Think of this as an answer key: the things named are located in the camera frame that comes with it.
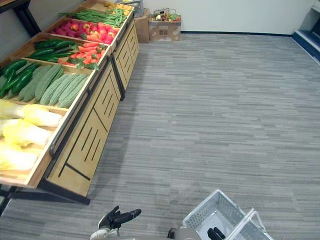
wall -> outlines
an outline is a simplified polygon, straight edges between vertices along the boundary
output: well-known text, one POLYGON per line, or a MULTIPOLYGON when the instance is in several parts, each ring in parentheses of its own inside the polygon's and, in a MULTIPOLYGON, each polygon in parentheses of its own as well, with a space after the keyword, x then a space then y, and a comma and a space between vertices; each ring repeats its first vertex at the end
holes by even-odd
MULTIPOLYGON (((58 19, 57 13, 73 10, 83 0, 31 0, 29 9, 44 31, 58 19)), ((0 60, 21 47, 30 36, 13 10, 0 14, 0 60)))
POLYGON ((143 0, 145 8, 176 9, 183 31, 292 34, 316 0, 143 0))
MULTIPOLYGON (((59 12, 67 12, 82 0, 31 0, 29 9, 41 30, 59 12)), ((150 10, 174 8, 182 15, 184 31, 292 34, 299 29, 315 0, 143 0, 150 10)), ((0 60, 29 39, 12 10, 0 15, 0 60)))

floor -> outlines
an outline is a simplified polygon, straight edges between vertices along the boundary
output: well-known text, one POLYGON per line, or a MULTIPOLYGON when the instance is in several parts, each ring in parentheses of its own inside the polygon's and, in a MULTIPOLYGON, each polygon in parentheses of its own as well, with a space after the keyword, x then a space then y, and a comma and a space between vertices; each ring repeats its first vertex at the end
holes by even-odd
POLYGON ((166 237, 215 189, 275 240, 320 236, 320 67, 289 37, 184 34, 142 44, 89 206, 12 200, 6 240, 85 240, 112 207, 166 237))

black metal frame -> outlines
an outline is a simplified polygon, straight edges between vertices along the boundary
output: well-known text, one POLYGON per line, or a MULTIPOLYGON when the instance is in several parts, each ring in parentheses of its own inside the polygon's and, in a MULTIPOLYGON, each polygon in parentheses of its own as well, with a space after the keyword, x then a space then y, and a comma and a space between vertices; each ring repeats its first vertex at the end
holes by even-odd
POLYGON ((29 10, 30 1, 31 0, 16 0, 8 3, 0 7, 0 14, 13 9, 25 30, 28 32, 30 37, 33 37, 37 33, 40 33, 41 30, 29 10))

shopping basket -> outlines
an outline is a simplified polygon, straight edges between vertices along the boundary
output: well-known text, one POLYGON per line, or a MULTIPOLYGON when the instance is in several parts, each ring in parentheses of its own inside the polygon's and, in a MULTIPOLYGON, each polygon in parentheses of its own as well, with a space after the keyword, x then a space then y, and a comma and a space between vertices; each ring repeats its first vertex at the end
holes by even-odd
POLYGON ((210 228, 218 229, 226 236, 224 240, 273 240, 267 234, 257 211, 252 208, 248 214, 245 214, 219 189, 189 213, 182 224, 196 230, 201 240, 211 240, 208 237, 210 228), (252 221, 254 216, 259 224, 252 221))

wooden display shelf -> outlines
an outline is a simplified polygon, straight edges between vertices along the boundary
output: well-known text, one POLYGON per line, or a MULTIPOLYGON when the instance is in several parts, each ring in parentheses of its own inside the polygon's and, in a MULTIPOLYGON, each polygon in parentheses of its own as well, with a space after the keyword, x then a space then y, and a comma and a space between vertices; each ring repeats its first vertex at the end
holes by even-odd
POLYGON ((127 89, 139 53, 135 21, 131 21, 123 40, 114 52, 114 61, 119 81, 127 89))
MULTIPOLYGON (((16 59, 18 59, 18 58, 17 57, 9 57, 5 61, 7 63, 9 63, 10 61, 14 61, 16 59)), ((53 62, 37 61, 37 60, 33 60, 33 59, 27 59, 27 60, 32 63, 33 62, 41 62, 42 66, 53 66, 56 64, 53 62)), ((49 130, 52 133, 52 135, 51 135, 51 138, 49 139, 48 143, 45 146, 41 146, 42 152, 39 155, 39 157, 37 158, 33 168, 30 170, 27 170, 27 171, 16 171, 16 170, 15 171, 5 171, 5 172, 0 171, 0 183, 19 186, 19 187, 28 187, 28 188, 37 187, 37 184, 39 183, 44 171, 46 170, 46 168, 51 160, 49 148, 50 148, 50 145, 51 145, 53 139, 55 138, 55 136, 56 136, 58 130, 60 129, 60 127, 62 126, 62 124, 64 123, 65 117, 69 114, 69 111, 73 108, 75 102, 77 102, 79 95, 81 94, 81 92, 83 92, 86 89, 86 87, 89 85, 89 82, 91 81, 91 78, 94 75, 93 71, 88 70, 88 69, 77 69, 72 66, 66 66, 66 65, 63 65, 62 67, 64 69, 65 74, 68 74, 68 73, 69 74, 74 74, 74 73, 86 74, 88 76, 86 83, 84 84, 82 90, 80 91, 77 98, 75 99, 73 105, 71 105, 69 109, 68 108, 60 108, 57 106, 41 105, 42 107, 47 108, 50 112, 61 114, 62 116, 64 116, 63 119, 61 120, 61 122, 57 128, 43 127, 44 129, 49 130)), ((22 101, 18 101, 17 96, 9 99, 9 101, 16 103, 16 104, 20 104, 20 105, 36 104, 35 99, 33 99, 29 102, 22 102, 22 101)), ((40 148, 40 146, 30 144, 29 146, 27 146, 27 148, 40 148)))
MULTIPOLYGON (((103 1, 99 1, 99 0, 87 0, 85 1, 83 4, 81 4, 80 6, 76 7, 72 12, 76 13, 79 10, 83 10, 83 9, 91 9, 91 10, 95 10, 98 12, 104 12, 106 11, 106 7, 104 6, 104 2, 103 1)), ((125 31, 127 29, 128 23, 131 21, 131 19, 133 19, 134 16, 134 12, 130 11, 130 14, 127 16, 126 20, 123 22, 122 26, 120 27, 119 31, 117 32, 117 34, 115 35, 113 41, 110 44, 110 49, 111 52, 113 52, 117 45, 120 44, 120 41, 123 37, 123 35, 125 34, 125 31)), ((51 26, 49 26, 45 32, 46 33, 50 33, 52 30, 54 30, 56 27, 59 27, 62 23, 64 23, 65 21, 68 21, 70 18, 69 17, 62 17, 60 18, 58 21, 56 21, 54 24, 52 24, 51 26)), ((77 22, 80 23, 87 23, 86 21, 82 21, 82 20, 78 20, 78 19, 74 19, 77 22)))
POLYGON ((121 98, 110 63, 91 90, 81 116, 47 181, 86 196, 121 98))
MULTIPOLYGON (((46 33, 46 32, 40 32, 37 35, 35 35, 34 37, 32 37, 25 44, 23 44, 16 51, 11 53, 10 57, 26 58, 28 61, 32 60, 32 61, 36 61, 36 62, 45 62, 45 61, 32 59, 32 58, 27 58, 27 57, 30 56, 35 51, 34 43, 39 42, 39 41, 46 41, 46 40, 49 40, 49 39, 61 39, 61 40, 65 40, 65 41, 73 41, 73 42, 75 42, 77 44, 92 43, 91 41, 86 41, 86 40, 82 40, 82 39, 75 38, 75 37, 68 37, 68 36, 61 36, 61 35, 56 35, 56 34, 49 34, 49 33, 46 33)), ((103 59, 106 56, 110 56, 110 54, 112 53, 112 50, 111 50, 109 45, 104 44, 104 43, 101 43, 101 45, 107 46, 107 48, 106 48, 103 56, 101 56, 101 59, 99 60, 98 65, 101 64, 101 62, 103 61, 103 59)), ((68 57, 60 57, 60 59, 63 60, 63 61, 66 61, 68 59, 68 57)), ((7 57, 1 63, 1 67, 6 66, 10 61, 11 61, 11 59, 9 57, 7 57)), ((64 65, 64 66, 68 66, 68 67, 76 69, 75 66, 70 66, 70 65, 64 65)))

